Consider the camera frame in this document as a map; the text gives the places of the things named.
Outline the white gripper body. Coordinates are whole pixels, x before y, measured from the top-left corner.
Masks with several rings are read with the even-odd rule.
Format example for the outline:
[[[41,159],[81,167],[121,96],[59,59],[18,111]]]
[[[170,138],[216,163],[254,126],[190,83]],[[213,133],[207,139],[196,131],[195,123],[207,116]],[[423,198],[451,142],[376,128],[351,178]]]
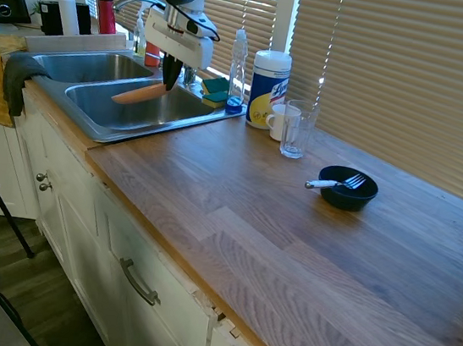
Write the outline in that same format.
[[[150,8],[145,24],[146,41],[159,47],[193,69],[207,69],[211,65],[213,43],[208,37],[196,37],[188,31],[178,33],[168,28],[163,11]]]

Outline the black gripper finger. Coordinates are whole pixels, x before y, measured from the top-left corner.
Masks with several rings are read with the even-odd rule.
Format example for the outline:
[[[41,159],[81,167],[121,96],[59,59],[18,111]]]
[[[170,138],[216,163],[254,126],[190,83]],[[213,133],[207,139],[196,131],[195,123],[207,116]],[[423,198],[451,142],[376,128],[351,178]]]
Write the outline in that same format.
[[[167,84],[166,90],[171,91],[177,83],[177,79],[181,73],[183,63],[178,60],[177,58],[170,58],[169,59],[169,66],[168,66],[168,77],[167,77]]]
[[[169,88],[170,79],[172,78],[172,67],[174,66],[174,56],[165,53],[163,59],[163,84]]]

